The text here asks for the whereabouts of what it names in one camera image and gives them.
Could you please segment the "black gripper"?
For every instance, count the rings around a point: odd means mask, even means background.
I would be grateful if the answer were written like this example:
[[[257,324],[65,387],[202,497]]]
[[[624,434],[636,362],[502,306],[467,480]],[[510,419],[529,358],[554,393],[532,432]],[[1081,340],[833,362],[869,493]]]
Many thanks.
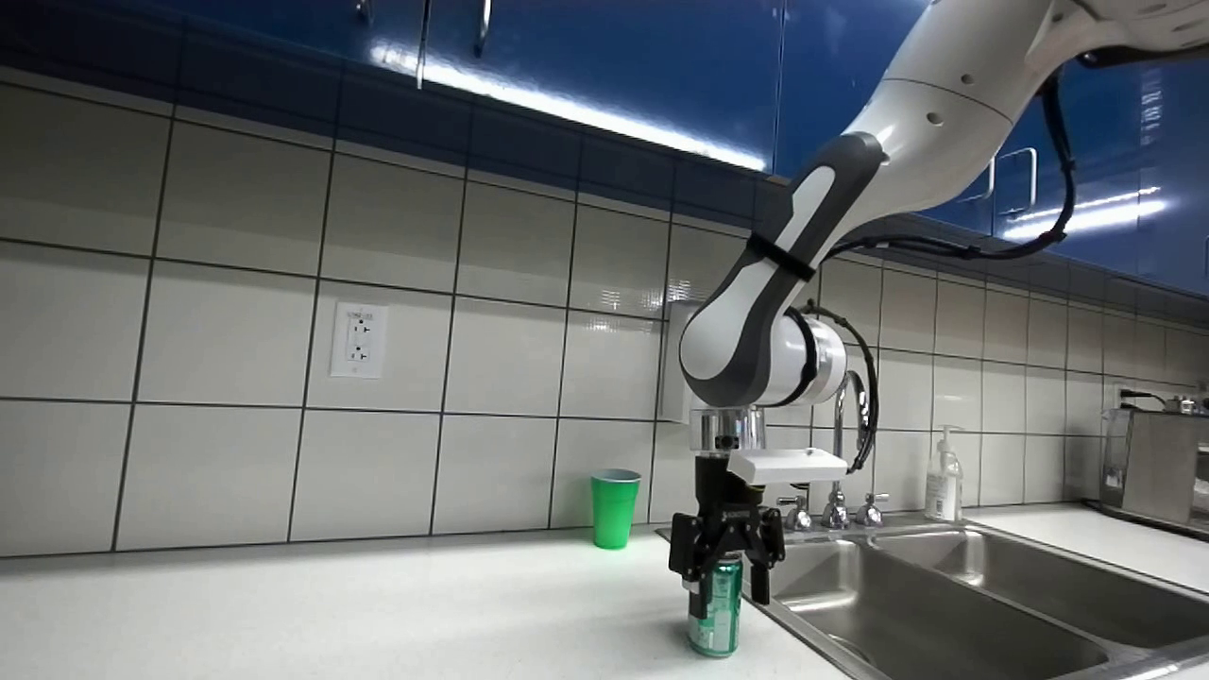
[[[726,471],[723,459],[695,460],[695,514],[676,514],[670,534],[670,571],[689,591],[689,616],[704,619],[710,605],[707,562],[744,552],[751,562],[751,600],[772,600],[772,571],[787,561],[780,518],[758,489]]]

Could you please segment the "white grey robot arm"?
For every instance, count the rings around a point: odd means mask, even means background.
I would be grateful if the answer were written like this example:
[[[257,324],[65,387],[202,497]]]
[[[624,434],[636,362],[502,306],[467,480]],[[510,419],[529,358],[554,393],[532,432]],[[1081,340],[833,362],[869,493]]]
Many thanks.
[[[876,218],[967,191],[1074,57],[1153,60],[1209,47],[1209,0],[933,0],[861,115],[751,233],[681,335],[681,372],[714,415],[798,402],[821,381],[817,329],[789,298]]]

